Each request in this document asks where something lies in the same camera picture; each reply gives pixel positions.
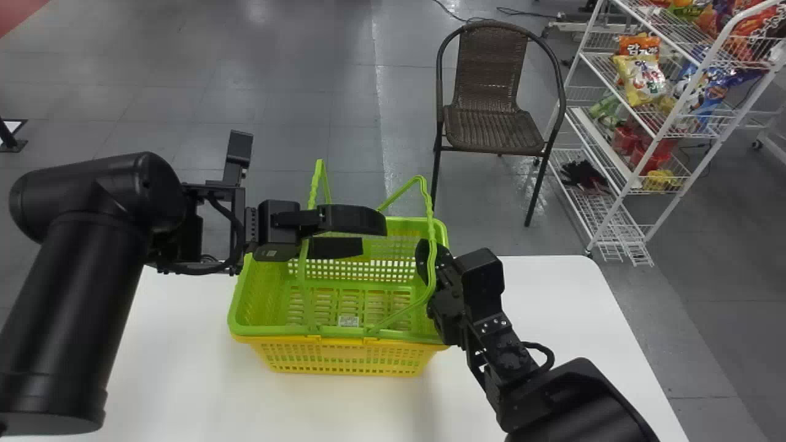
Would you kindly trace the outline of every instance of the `label sticker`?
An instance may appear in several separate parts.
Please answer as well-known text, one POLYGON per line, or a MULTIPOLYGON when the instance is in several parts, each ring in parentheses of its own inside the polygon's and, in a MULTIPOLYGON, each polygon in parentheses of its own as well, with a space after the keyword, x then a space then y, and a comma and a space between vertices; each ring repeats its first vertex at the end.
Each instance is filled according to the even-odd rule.
POLYGON ((357 316, 339 315, 339 327, 360 327, 360 318, 357 316))

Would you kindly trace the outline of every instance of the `shopping basket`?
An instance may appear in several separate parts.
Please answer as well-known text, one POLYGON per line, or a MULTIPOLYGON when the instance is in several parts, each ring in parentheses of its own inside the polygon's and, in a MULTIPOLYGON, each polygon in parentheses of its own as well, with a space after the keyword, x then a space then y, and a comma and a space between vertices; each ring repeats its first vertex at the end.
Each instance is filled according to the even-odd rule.
MULTIPOLYGON (((425 305, 435 286, 436 244, 448 246, 445 225, 433 218, 422 176, 415 176, 377 210, 420 185, 425 218, 388 216, 387 237, 362 235, 363 255, 338 260, 257 262, 246 255, 228 323, 233 337, 251 345, 274 371, 417 376, 446 348, 425 305), (428 284, 415 268, 415 247, 429 239, 428 284)), ((327 172, 317 161, 308 208, 319 187, 330 203, 327 172)), ((329 233, 330 236, 357 236, 329 233)))

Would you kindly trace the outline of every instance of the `chair backrest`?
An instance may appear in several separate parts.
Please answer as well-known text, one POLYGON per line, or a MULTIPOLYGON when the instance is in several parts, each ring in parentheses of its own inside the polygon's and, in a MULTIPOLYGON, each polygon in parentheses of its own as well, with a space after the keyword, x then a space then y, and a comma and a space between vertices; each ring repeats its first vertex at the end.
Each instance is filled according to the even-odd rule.
POLYGON ((462 32, 453 105, 496 112, 518 110, 516 94, 527 42, 527 36, 515 28, 491 23, 462 32))

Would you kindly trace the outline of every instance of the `blue snack package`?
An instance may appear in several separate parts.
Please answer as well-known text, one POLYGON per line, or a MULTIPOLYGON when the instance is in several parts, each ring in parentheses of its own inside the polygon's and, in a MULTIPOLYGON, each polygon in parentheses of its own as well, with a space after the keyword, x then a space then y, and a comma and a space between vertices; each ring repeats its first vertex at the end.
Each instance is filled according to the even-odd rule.
POLYGON ((707 124, 713 111, 723 102, 729 88, 755 79, 762 75, 758 69, 737 69, 709 67, 702 73, 699 83, 692 91, 686 89, 698 67, 688 60, 682 62, 682 67, 674 78, 671 88, 671 98, 676 101, 683 94, 689 93, 685 107, 680 111, 681 116, 694 116, 693 118, 680 117, 675 127, 681 131, 706 131, 707 124))

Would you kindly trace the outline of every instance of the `white table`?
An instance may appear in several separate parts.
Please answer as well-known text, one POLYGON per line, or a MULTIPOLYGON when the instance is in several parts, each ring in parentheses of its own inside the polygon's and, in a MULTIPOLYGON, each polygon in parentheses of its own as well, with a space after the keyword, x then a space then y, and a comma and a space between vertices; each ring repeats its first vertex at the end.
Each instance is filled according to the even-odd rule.
MULTIPOLYGON (((503 307, 521 339, 549 346, 557 365, 589 358, 662 442, 687 441, 594 262, 502 262, 503 307)), ((109 382, 104 428, 62 440, 504 440, 458 348, 438 353, 419 378, 270 372, 230 337, 234 282, 145 269, 109 382)))

